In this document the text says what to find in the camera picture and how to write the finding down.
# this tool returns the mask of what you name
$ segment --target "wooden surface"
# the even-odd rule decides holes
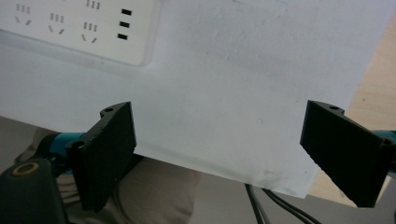
[[[346,115],[369,130],[396,130],[396,10]],[[322,171],[310,194],[353,205]]]

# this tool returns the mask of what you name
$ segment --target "gray floor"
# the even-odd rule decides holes
[[[13,159],[31,142],[35,127],[0,117],[0,171],[12,164]],[[256,189],[268,216],[273,223],[300,223],[272,203]],[[322,223],[394,224],[396,209],[396,181],[390,183],[385,196],[374,209],[351,208],[315,197],[296,199],[282,196]],[[198,187],[195,212],[191,224],[256,223],[243,184],[213,175],[203,175]]]

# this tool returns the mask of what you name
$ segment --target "white power strip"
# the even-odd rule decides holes
[[[159,0],[2,0],[0,29],[130,64],[149,61]]]

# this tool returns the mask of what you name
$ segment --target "beige pants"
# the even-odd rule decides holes
[[[49,130],[37,129],[33,144],[17,159],[35,154]],[[74,223],[188,223],[193,211],[200,173],[162,161],[145,158],[114,188],[113,195],[98,214],[83,211],[72,175],[58,177],[58,187],[69,221]]]

